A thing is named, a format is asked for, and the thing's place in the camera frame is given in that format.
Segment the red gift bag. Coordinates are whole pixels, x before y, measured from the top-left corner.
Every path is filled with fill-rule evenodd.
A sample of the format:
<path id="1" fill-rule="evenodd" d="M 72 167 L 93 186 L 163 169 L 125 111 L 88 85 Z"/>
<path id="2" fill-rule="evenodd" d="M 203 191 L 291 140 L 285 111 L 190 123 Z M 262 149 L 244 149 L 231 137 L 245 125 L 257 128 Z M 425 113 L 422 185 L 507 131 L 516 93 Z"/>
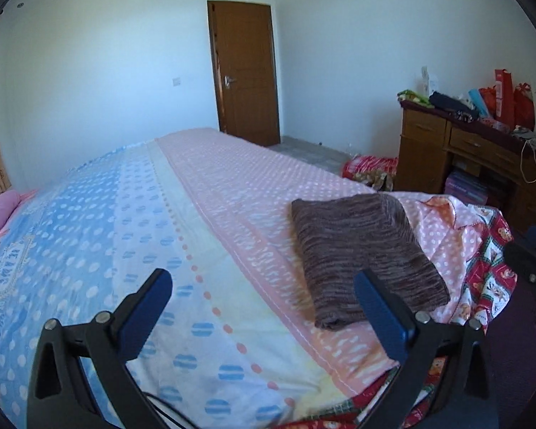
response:
<path id="1" fill-rule="evenodd" d="M 515 127 L 512 75 L 508 70 L 495 70 L 496 115 L 509 129 Z"/>

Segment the red patterned quilt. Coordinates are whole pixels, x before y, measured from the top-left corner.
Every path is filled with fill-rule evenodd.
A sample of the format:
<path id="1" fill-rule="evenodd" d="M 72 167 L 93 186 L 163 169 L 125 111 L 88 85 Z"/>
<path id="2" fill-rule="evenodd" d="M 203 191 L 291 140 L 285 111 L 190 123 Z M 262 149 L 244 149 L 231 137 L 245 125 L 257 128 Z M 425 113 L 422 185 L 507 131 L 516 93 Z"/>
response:
<path id="1" fill-rule="evenodd" d="M 402 361 L 387 356 L 355 298 L 369 269 L 415 312 L 449 324 L 488 325 L 517 284 L 502 251 L 512 238 L 502 213 L 457 198 L 364 189 L 288 159 L 278 180 L 289 268 L 274 279 L 283 311 L 326 360 L 333 384 L 351 390 L 328 408 L 303 408 L 296 428 L 352 428 L 394 383 Z"/>

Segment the pink and blue bedsheet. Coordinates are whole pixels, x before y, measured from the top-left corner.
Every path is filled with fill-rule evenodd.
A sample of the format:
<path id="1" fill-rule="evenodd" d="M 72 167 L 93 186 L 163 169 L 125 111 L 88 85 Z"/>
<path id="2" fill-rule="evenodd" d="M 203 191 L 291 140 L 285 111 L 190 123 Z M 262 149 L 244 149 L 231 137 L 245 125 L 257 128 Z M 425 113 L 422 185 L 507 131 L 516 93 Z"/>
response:
<path id="1" fill-rule="evenodd" d="M 296 428 L 351 397 L 283 311 L 288 159 L 210 129 L 129 145 L 31 194 L 0 230 L 0 409 L 26 424 L 41 329 L 113 310 L 157 268 L 171 298 L 128 370 L 203 428 Z"/>

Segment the brown knit sweater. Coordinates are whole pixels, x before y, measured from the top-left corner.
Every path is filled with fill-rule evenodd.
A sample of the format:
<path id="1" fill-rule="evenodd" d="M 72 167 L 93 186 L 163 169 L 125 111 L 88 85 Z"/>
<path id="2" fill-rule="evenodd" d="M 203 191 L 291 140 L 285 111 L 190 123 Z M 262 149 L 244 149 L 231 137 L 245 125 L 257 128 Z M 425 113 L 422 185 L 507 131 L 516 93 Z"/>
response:
<path id="1" fill-rule="evenodd" d="M 354 278 L 364 270 L 413 311 L 431 312 L 450 301 L 445 280 L 397 198 L 374 193 L 327 202 L 296 199 L 291 219 L 316 327 L 340 330 L 366 320 L 354 291 Z"/>

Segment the brown wooden door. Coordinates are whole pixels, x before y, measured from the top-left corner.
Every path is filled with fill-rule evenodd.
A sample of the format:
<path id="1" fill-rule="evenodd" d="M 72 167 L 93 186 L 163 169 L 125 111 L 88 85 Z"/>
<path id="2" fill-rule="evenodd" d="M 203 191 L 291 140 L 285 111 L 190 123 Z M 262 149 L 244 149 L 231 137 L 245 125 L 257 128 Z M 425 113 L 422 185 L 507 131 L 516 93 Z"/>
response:
<path id="1" fill-rule="evenodd" d="M 207 2 L 219 129 L 261 146 L 281 142 L 271 7 Z M 236 79 L 230 88 L 224 77 Z"/>

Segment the white wall socket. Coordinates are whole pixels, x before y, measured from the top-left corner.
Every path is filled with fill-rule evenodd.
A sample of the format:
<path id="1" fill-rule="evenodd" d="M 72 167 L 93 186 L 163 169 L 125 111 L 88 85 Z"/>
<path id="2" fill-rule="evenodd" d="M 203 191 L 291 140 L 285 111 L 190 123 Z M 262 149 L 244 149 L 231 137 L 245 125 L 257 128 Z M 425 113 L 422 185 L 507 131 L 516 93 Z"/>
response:
<path id="1" fill-rule="evenodd" d="M 425 97 L 430 97 L 434 92 L 440 90 L 438 76 L 431 73 L 427 66 L 421 68 L 421 77 Z"/>

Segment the green item on desk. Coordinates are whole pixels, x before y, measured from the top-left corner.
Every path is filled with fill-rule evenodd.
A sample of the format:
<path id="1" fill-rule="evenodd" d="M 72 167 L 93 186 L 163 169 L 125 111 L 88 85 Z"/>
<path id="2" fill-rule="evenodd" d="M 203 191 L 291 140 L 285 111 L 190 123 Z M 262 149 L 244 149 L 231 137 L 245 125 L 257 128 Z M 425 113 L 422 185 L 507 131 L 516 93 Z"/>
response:
<path id="1" fill-rule="evenodd" d="M 424 97 L 411 89 L 405 89 L 397 93 L 399 102 L 411 102 L 415 105 L 420 105 L 422 108 L 434 109 L 427 97 Z"/>

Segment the brown wooden desk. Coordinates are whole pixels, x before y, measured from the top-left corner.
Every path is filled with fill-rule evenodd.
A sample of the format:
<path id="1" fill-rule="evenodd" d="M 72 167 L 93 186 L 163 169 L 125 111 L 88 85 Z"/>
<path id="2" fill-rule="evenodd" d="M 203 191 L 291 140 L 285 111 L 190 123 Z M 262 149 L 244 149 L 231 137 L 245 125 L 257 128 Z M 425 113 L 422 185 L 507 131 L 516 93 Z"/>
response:
<path id="1" fill-rule="evenodd" d="M 401 102 L 403 122 L 396 191 L 442 194 L 452 172 L 464 172 L 488 191 L 516 231 L 536 226 L 536 148 L 477 121 Z"/>

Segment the purple storage box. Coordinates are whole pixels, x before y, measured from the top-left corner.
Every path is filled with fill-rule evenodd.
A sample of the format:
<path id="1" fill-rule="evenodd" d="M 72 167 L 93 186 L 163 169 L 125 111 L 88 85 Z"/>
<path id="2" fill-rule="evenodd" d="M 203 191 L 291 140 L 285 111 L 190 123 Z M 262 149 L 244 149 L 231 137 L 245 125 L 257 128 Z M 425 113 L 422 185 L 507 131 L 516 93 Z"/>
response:
<path id="1" fill-rule="evenodd" d="M 445 194 L 467 204 L 485 205 L 488 191 L 477 180 L 463 172 L 452 172 L 445 180 Z"/>

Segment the dark clothes on desk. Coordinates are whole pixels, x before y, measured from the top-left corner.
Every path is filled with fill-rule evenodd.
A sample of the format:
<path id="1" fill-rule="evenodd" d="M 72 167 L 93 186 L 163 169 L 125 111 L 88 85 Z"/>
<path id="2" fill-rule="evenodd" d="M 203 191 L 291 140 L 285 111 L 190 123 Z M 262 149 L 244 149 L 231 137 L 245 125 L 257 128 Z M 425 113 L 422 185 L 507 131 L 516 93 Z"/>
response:
<path id="1" fill-rule="evenodd" d="M 460 100 L 441 94 L 438 91 L 434 91 L 429 96 L 429 102 L 436 109 L 443 110 L 455 117 L 461 117 L 468 121 L 477 120 L 479 118 L 479 113 L 476 109 L 469 107 Z"/>

